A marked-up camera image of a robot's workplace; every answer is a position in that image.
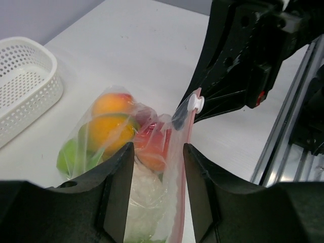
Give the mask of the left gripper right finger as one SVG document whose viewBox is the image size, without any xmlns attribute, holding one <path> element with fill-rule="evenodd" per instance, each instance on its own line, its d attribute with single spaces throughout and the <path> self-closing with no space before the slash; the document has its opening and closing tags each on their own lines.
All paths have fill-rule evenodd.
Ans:
<svg viewBox="0 0 324 243">
<path fill-rule="evenodd" d="M 263 187 L 183 147 L 196 242 L 323 242 L 323 183 Z"/>
</svg>

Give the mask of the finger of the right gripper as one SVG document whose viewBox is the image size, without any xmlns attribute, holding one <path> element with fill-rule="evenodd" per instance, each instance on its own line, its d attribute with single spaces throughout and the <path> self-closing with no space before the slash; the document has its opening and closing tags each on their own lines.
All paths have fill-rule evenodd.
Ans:
<svg viewBox="0 0 324 243">
<path fill-rule="evenodd" d="M 184 94 L 201 86 L 240 86 L 235 73 L 250 65 L 246 54 L 262 23 L 263 1 L 212 1 L 205 41 L 194 74 Z"/>
<path fill-rule="evenodd" d="M 203 108 L 195 116 L 194 123 L 236 110 L 246 104 L 248 88 L 240 86 L 201 86 L 200 95 L 205 98 Z"/>
</svg>

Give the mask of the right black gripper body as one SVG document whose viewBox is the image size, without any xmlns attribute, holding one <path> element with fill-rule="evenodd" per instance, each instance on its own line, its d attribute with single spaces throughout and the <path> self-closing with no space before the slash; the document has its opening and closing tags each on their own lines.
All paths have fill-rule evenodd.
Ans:
<svg viewBox="0 0 324 243">
<path fill-rule="evenodd" d="M 252 63 L 235 73 L 246 89 L 231 101 L 241 109 L 257 107 L 273 88 L 282 62 L 323 34 L 323 1 L 290 1 L 284 11 L 272 12 L 253 34 L 247 57 Z"/>
</svg>

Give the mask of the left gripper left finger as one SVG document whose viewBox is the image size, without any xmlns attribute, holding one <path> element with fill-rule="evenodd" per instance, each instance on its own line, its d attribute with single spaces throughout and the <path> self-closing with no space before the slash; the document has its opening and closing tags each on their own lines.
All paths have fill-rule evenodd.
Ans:
<svg viewBox="0 0 324 243">
<path fill-rule="evenodd" d="M 134 166 L 127 143 L 59 187 L 1 182 L 1 242 L 123 242 Z"/>
</svg>

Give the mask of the white fake cauliflower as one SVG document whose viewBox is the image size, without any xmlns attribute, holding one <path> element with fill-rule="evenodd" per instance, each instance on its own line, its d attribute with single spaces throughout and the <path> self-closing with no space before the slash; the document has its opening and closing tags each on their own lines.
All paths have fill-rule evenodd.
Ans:
<svg viewBox="0 0 324 243">
<path fill-rule="evenodd" d="M 168 242 L 174 224 L 177 174 L 162 173 L 135 157 L 124 242 Z"/>
</svg>

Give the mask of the clear zip top bag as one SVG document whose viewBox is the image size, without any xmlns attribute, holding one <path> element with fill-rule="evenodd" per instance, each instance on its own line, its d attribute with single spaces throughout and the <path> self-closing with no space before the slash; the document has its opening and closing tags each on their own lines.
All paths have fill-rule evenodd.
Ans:
<svg viewBox="0 0 324 243">
<path fill-rule="evenodd" d="M 181 242 L 185 214 L 183 146 L 190 140 L 201 90 L 189 92 L 173 115 L 157 114 L 123 87 L 93 102 L 62 145 L 58 171 L 75 178 L 134 144 L 134 169 L 124 242 Z"/>
</svg>

